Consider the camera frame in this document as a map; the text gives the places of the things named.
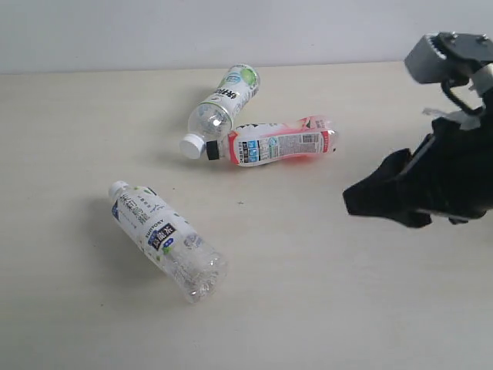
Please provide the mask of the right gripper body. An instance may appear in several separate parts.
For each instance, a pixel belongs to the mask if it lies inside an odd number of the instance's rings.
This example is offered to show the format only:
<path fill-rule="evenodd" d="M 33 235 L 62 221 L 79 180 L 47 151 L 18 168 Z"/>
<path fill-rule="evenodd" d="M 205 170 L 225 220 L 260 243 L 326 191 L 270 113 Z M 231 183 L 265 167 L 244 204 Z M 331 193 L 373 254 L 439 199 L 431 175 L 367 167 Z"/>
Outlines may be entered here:
<path fill-rule="evenodd" d="M 431 126 L 404 169 L 406 205 L 453 224 L 482 218 L 492 209 L 492 116 L 475 127 L 445 118 Z"/>

